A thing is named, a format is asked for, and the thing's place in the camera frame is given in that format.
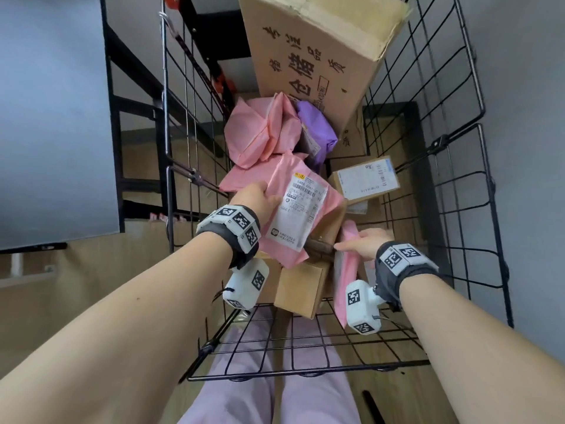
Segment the pink plastic package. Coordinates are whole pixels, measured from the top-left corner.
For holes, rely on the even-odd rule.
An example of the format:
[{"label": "pink plastic package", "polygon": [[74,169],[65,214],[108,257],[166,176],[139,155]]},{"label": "pink plastic package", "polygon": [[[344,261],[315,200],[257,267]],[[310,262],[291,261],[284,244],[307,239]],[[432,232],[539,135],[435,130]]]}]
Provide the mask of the pink plastic package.
[{"label": "pink plastic package", "polygon": [[224,128],[230,158],[241,168],[292,151],[301,132],[296,110],[282,92],[271,98],[238,99]]},{"label": "pink plastic package", "polygon": [[[346,220],[341,225],[339,241],[349,241],[359,237],[357,225],[354,221]],[[345,312],[345,289],[357,280],[357,268],[361,256],[354,251],[336,251],[333,267],[333,306],[335,315],[343,328],[347,325]]]},{"label": "pink plastic package", "polygon": [[[295,153],[294,156],[304,160],[308,155],[306,153]],[[265,180],[269,182],[282,157],[283,155],[272,155],[265,162],[257,162],[248,170],[234,165],[220,183],[220,190],[237,192],[255,181]]]},{"label": "pink plastic package", "polygon": [[301,158],[285,153],[268,182],[266,196],[282,196],[279,208],[261,228],[259,250],[292,268],[308,258],[304,242],[321,218],[343,202],[327,181]]}]

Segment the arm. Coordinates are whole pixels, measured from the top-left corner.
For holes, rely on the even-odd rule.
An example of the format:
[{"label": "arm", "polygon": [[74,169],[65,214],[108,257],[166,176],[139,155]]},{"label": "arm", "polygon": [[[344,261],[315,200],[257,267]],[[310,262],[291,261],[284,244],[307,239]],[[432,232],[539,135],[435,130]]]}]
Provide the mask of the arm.
[{"label": "arm", "polygon": [[[265,188],[232,203],[265,223],[280,202]],[[231,260],[205,232],[100,300],[2,379],[0,422],[159,421]]]},{"label": "arm", "polygon": [[[367,229],[336,244],[374,259],[393,238]],[[400,284],[402,307],[457,418],[466,423],[554,423],[565,414],[565,367],[434,275]]]}]

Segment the metal wire cart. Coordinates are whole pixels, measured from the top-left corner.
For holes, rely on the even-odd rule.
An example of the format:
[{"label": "metal wire cart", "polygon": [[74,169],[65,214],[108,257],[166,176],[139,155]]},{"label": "metal wire cart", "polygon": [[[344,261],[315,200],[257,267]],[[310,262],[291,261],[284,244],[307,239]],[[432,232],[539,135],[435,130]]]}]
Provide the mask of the metal wire cart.
[{"label": "metal wire cart", "polygon": [[[440,266],[448,284],[483,307],[498,303],[497,309],[503,314],[497,316],[513,327],[509,271],[494,199],[496,188],[479,123],[485,105],[461,4],[459,0],[404,1],[412,7],[411,16],[388,49],[363,104],[367,154],[390,155],[402,187],[381,198],[384,211],[374,219],[368,215],[358,226],[386,227],[394,231],[397,239],[415,243]],[[161,110],[152,115],[159,128],[159,167],[164,174],[160,190],[166,191],[162,193],[162,204],[168,215],[171,253],[183,245],[178,240],[179,223],[173,222],[176,218],[183,216],[192,221],[194,233],[198,221],[227,202],[227,195],[217,185],[231,167],[222,129],[234,101],[233,86],[225,79],[218,61],[250,56],[238,12],[196,14],[190,0],[180,0],[176,7],[183,24],[173,23],[172,11],[165,2],[160,13],[162,98],[156,88],[148,88],[154,99],[159,95],[162,102]],[[217,28],[218,15],[223,29],[230,30],[228,34]],[[225,46],[222,53],[214,44],[220,34]],[[183,83],[184,95],[171,91],[171,80]],[[127,109],[114,105],[115,111]],[[171,140],[178,137],[188,141],[188,162],[173,157]],[[331,161],[327,169],[332,169]],[[177,207],[175,184],[181,181],[190,182],[189,208]],[[474,237],[473,229],[478,226],[489,226],[491,236]],[[263,360],[269,351],[290,349],[292,356],[298,348],[309,348],[298,342],[301,337],[293,336],[294,318],[276,308],[268,321],[267,338],[245,339],[257,309],[249,316],[222,300],[215,301],[198,345],[187,346],[197,348],[198,356],[181,381],[291,374],[313,377],[325,372],[390,371],[429,364],[402,312],[384,309],[386,320],[381,331],[362,336],[341,327],[329,297],[315,316],[320,331],[312,339],[312,347],[322,346],[325,350],[333,344],[342,356],[342,366],[332,367],[329,360],[324,360],[312,369],[295,369],[291,365],[264,371],[261,366],[256,372],[239,374],[230,371],[228,364],[222,373],[207,375],[216,355],[229,354],[233,358],[249,351],[247,345],[258,342],[262,347],[253,347],[252,351],[262,354]],[[288,324],[289,334],[285,334]],[[241,328],[241,336],[226,345],[224,335],[231,325]]]}]

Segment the left hand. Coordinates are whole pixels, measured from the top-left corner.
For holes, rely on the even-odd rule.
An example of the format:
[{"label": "left hand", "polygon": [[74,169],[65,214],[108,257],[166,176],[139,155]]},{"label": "left hand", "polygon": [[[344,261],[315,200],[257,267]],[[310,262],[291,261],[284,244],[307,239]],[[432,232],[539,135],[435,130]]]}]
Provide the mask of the left hand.
[{"label": "left hand", "polygon": [[271,218],[273,211],[283,200],[282,196],[265,196],[266,181],[251,183],[241,189],[230,201],[231,205],[245,205],[251,208],[259,219],[261,227]]}]

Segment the leg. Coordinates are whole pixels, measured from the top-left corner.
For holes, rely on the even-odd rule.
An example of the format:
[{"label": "leg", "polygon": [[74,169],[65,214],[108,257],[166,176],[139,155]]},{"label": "leg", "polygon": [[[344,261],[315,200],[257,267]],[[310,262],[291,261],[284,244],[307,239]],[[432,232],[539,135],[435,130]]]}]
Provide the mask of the leg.
[{"label": "leg", "polygon": [[[285,369],[313,369],[340,366],[341,359],[317,318],[293,317],[287,337],[294,336],[292,349],[284,350]],[[312,336],[296,339],[298,336]],[[360,423],[359,413],[344,372],[330,372],[315,378],[292,375],[285,378],[281,402],[281,423]]]},{"label": "leg", "polygon": [[[257,372],[261,365],[263,371],[271,371],[272,352],[265,354],[265,342],[260,341],[267,339],[271,319],[271,310],[259,307],[245,333],[243,328],[230,328],[223,342],[232,343],[222,343],[220,351],[225,353],[216,355],[208,375],[224,375],[226,370],[228,375]],[[274,392],[272,378],[252,378],[244,382],[206,381],[179,423],[271,424]]]}]

